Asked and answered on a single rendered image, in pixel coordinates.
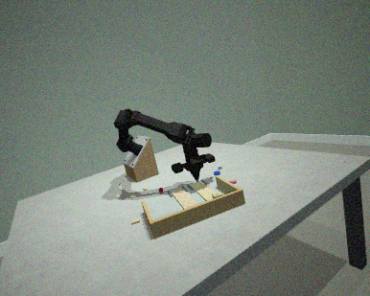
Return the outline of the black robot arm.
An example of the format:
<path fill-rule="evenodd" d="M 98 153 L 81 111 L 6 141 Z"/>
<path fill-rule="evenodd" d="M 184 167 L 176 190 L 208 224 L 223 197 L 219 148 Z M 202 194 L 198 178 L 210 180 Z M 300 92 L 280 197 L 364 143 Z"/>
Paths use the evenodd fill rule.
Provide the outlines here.
<path fill-rule="evenodd" d="M 181 144 L 183 149 L 209 148 L 212 144 L 212 138 L 209 133 L 195 134 L 195 129 L 189 125 L 176 122 L 166 123 L 131 109 L 120 110 L 114 125 L 119 130 L 119 140 L 116 144 L 119 150 L 122 152 L 130 151 L 136 156 L 138 156 L 143 146 L 134 143 L 132 141 L 133 137 L 128 134 L 128 129 L 134 125 L 140 125 L 163 133 L 168 139 Z M 189 132 L 186 134 L 187 130 Z M 203 168 L 203 164 L 207 163 L 207 159 L 205 154 L 199 156 L 195 152 L 194 156 L 187 155 L 187 163 L 189 167 L 191 166 L 193 170 L 196 170 Z"/>

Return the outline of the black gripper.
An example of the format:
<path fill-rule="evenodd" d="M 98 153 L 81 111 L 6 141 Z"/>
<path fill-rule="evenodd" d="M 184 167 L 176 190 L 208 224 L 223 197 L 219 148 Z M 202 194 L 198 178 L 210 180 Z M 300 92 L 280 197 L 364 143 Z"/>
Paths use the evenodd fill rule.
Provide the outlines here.
<path fill-rule="evenodd" d="M 174 173 L 179 173 L 179 172 L 182 172 L 185 168 L 185 170 L 189 171 L 192 176 L 194 177 L 195 180 L 199 179 L 199 173 L 200 173 L 200 169 L 196 169 L 196 170 L 193 170 L 191 168 L 191 166 L 189 167 L 188 166 L 188 163 L 187 163 L 187 155 L 189 156 L 189 154 L 191 156 L 194 156 L 195 155 L 195 152 L 197 153 L 197 148 L 190 148 L 190 149 L 183 149 L 183 152 L 185 154 L 185 160 L 186 160 L 186 163 L 184 164 L 180 164 L 180 163 L 176 163 L 176 164 L 173 164 L 172 165 L 172 170 Z M 207 162 L 208 163 L 212 163 L 212 162 L 215 162 L 215 156 L 208 153 L 208 154 L 205 154 L 206 156 L 206 159 L 207 159 Z"/>

